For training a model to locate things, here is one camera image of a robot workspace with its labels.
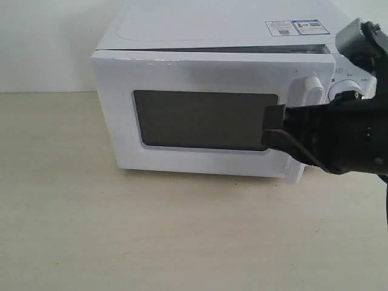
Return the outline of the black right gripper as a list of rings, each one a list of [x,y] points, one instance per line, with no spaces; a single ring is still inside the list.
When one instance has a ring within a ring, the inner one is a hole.
[[[304,145],[283,130],[307,127]],[[387,174],[387,94],[356,99],[345,92],[324,105],[267,106],[261,143],[328,173]]]

